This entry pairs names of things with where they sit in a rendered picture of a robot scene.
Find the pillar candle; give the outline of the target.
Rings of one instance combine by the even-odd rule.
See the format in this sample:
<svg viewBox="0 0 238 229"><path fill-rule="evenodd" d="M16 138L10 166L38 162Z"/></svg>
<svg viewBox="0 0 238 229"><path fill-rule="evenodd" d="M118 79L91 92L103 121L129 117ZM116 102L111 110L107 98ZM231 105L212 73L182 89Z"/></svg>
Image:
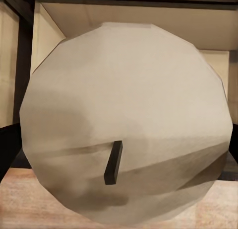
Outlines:
<svg viewBox="0 0 238 229"><path fill-rule="evenodd" d="M218 73L151 23L102 22L61 40L31 75L19 115L39 183L64 207L127 227L201 201L233 131Z"/></svg>

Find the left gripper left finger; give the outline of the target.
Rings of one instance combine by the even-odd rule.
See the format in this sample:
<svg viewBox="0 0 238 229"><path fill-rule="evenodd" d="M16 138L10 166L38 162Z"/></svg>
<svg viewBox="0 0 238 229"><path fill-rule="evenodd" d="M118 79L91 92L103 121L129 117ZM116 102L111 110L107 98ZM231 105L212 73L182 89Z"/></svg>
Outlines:
<svg viewBox="0 0 238 229"><path fill-rule="evenodd" d="M0 128L0 182L22 148L20 123Z"/></svg>

